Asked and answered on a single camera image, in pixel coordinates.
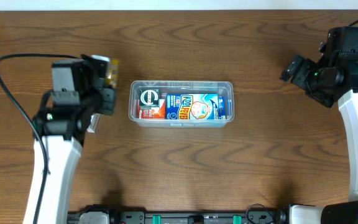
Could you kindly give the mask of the green round-logo small box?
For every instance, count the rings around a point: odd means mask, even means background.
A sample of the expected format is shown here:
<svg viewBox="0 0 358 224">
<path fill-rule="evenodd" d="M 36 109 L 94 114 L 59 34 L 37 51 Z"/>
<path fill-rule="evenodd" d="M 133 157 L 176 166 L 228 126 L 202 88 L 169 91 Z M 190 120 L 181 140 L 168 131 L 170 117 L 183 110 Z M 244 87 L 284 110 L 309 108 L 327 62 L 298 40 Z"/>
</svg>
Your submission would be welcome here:
<svg viewBox="0 0 358 224">
<path fill-rule="evenodd" d="M 140 91 L 139 105 L 156 106 L 159 103 L 160 93 L 159 89 L 144 89 Z"/>
</svg>

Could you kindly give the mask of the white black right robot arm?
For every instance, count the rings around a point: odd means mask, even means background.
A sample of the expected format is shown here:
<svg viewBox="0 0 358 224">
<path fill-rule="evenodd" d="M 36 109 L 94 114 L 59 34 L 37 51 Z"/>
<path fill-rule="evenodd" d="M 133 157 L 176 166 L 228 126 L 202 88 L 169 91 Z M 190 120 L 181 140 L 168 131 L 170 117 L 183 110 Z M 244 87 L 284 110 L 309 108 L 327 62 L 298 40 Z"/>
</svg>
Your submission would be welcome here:
<svg viewBox="0 0 358 224">
<path fill-rule="evenodd" d="M 338 105 L 349 155 L 349 200 L 324 207 L 290 205 L 277 212 L 275 223 L 358 223 L 358 27 L 330 29 L 319 51 L 317 62 L 294 56 L 280 79 L 327 108 Z"/>
</svg>

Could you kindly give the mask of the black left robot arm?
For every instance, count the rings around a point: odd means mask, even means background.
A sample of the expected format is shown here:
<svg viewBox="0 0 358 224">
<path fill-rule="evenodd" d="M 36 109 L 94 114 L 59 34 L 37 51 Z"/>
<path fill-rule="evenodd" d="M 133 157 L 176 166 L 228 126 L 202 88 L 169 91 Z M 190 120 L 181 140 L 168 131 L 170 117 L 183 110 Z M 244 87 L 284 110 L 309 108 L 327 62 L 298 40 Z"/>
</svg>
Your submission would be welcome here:
<svg viewBox="0 0 358 224">
<path fill-rule="evenodd" d="M 32 120 L 34 172 L 24 223 L 67 222 L 85 134 L 96 130 L 102 114 L 113 114 L 118 68 L 118 59 L 100 55 L 52 64 L 53 88 Z"/>
</svg>

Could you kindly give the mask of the white blue toothpaste box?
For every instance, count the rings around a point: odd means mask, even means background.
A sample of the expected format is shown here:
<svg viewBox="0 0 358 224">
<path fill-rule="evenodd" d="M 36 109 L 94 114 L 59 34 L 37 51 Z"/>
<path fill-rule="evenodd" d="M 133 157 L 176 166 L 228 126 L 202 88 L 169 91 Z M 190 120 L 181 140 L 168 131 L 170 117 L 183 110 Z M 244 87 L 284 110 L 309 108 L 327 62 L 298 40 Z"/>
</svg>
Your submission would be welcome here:
<svg viewBox="0 0 358 224">
<path fill-rule="evenodd" d="M 90 124 L 87 128 L 87 132 L 89 133 L 95 133 L 98 128 L 99 121 L 101 119 L 101 115 L 98 113 L 95 113 L 91 116 Z"/>
</svg>

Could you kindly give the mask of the blue Kool Fever box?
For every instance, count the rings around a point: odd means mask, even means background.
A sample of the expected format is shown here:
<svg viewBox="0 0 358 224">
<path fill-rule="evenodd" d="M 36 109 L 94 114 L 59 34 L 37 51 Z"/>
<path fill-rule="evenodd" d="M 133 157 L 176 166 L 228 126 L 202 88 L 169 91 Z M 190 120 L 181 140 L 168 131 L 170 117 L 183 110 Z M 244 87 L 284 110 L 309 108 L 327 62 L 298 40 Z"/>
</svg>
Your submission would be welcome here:
<svg viewBox="0 0 358 224">
<path fill-rule="evenodd" d="M 224 98 L 214 93 L 167 95 L 166 118 L 184 120 L 226 119 Z"/>
</svg>

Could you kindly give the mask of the yellow Woods box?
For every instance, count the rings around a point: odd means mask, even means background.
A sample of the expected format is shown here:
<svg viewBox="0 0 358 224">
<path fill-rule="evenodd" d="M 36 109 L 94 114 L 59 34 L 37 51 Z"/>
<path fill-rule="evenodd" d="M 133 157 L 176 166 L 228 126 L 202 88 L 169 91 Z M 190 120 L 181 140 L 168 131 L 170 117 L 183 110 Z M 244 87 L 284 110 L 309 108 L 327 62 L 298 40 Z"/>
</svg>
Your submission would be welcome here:
<svg viewBox="0 0 358 224">
<path fill-rule="evenodd" d="M 108 73 L 104 79 L 104 82 L 107 86 L 112 88 L 117 87 L 117 80 L 119 75 L 119 59 L 112 59 L 109 65 Z"/>
</svg>

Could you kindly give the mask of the red white medicine box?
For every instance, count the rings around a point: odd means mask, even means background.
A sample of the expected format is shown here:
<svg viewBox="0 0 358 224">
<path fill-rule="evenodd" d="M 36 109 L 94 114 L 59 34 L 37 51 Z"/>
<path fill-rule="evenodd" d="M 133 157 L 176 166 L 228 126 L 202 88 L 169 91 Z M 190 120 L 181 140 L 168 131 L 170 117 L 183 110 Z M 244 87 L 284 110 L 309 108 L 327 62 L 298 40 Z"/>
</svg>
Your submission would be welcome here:
<svg viewBox="0 0 358 224">
<path fill-rule="evenodd" d="M 138 106 L 139 119 L 165 119 L 166 118 L 166 100 L 160 99 L 158 106 L 150 108 L 141 108 Z"/>
</svg>

